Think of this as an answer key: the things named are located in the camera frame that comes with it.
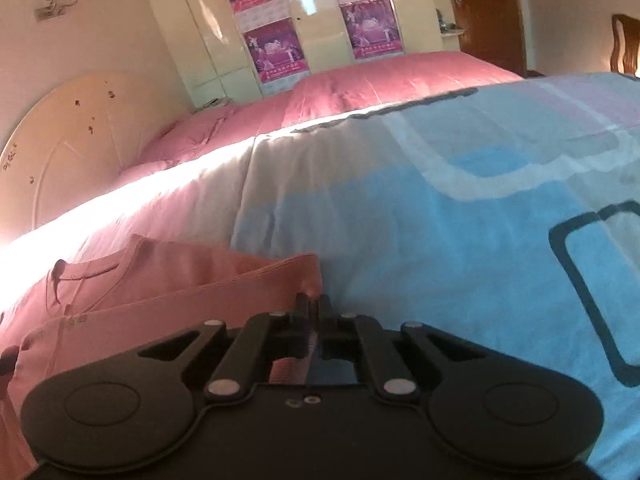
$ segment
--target pink t-shirt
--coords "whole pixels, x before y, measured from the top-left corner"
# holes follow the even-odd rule
[[[7,394],[0,391],[0,478],[35,466],[17,413],[39,382],[207,319],[238,327],[260,312],[292,310],[298,292],[321,292],[315,255],[275,261],[135,235],[105,258],[58,262],[0,325],[0,352],[20,347]],[[303,381],[307,368],[282,360],[271,381]]]

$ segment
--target wall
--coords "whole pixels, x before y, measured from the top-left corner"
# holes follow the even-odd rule
[[[224,96],[247,103],[266,94],[228,0],[149,1],[196,106]],[[406,52],[443,49],[434,0],[392,1]],[[287,3],[311,73],[355,62],[337,0]],[[449,47],[457,43],[449,40]]]
[[[522,13],[522,28],[524,32],[524,43],[527,54],[527,68],[536,69],[536,49],[533,43],[533,25],[529,0],[520,0],[520,11]]]
[[[92,70],[141,73],[189,102],[147,0],[79,0],[66,16],[37,23],[39,6],[2,0],[0,148],[41,97]]]
[[[529,0],[535,69],[545,75],[608,72],[611,15],[640,18],[640,0]]]

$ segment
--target metal screw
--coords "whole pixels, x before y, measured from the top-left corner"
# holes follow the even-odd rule
[[[240,391],[240,384],[233,379],[218,379],[213,381],[208,387],[210,394],[220,397],[229,397]]]
[[[299,399],[287,399],[284,403],[290,408],[302,408],[302,401]]]
[[[416,385],[409,379],[389,379],[383,386],[388,394],[392,395],[411,395]]]
[[[317,395],[308,395],[305,397],[305,402],[307,404],[320,404],[320,402],[322,402],[322,399]]]

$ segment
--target headboard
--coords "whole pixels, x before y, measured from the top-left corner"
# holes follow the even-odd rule
[[[108,192],[187,113],[151,80],[124,72],[83,75],[51,91],[0,156],[0,246]]]

